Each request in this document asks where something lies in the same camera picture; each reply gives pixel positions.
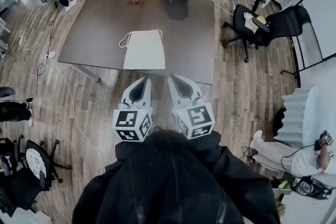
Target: whiteboard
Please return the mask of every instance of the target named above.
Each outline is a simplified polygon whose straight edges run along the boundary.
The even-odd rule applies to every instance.
[[[322,58],[336,54],[336,0],[303,0],[315,31]]]

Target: office chair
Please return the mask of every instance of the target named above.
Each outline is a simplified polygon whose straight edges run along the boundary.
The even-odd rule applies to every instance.
[[[272,14],[266,17],[266,24],[264,25],[256,18],[259,16],[254,10],[243,5],[237,5],[233,14],[233,25],[228,22],[224,22],[223,26],[233,29],[237,37],[228,41],[223,41],[222,46],[226,48],[226,45],[235,40],[241,39],[244,45],[245,59],[244,62],[248,62],[248,45],[255,44],[255,48],[260,46],[268,47],[271,41],[278,37],[294,37],[302,34],[302,26],[306,23],[311,24],[310,16],[307,10],[302,6],[291,6],[278,13]],[[244,13],[250,13],[253,15],[253,23],[258,26],[255,33],[252,30],[245,27]]]
[[[19,142],[14,142],[16,161],[25,157],[27,165],[9,176],[0,176],[0,209],[12,216],[17,207],[24,210],[31,209],[36,196],[41,191],[49,191],[51,183],[55,178],[59,183],[63,180],[58,177],[55,167],[70,170],[72,167],[57,164],[53,161],[54,153],[59,141],[56,140],[48,156],[42,148],[43,142],[37,145],[31,140],[26,143],[26,152],[20,153]]]

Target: zipper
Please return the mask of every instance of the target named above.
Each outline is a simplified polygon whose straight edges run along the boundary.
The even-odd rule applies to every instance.
[[[225,215],[226,215],[226,208],[227,208],[227,200],[225,198],[226,194],[224,193],[223,189],[221,190],[222,190],[222,196],[221,196],[221,201],[218,206],[216,224],[223,224],[225,220]]]

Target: black jacket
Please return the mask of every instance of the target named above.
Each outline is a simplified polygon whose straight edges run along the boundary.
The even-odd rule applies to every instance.
[[[280,223],[269,179],[220,139],[158,131],[118,144],[118,161],[85,187],[72,223]]]

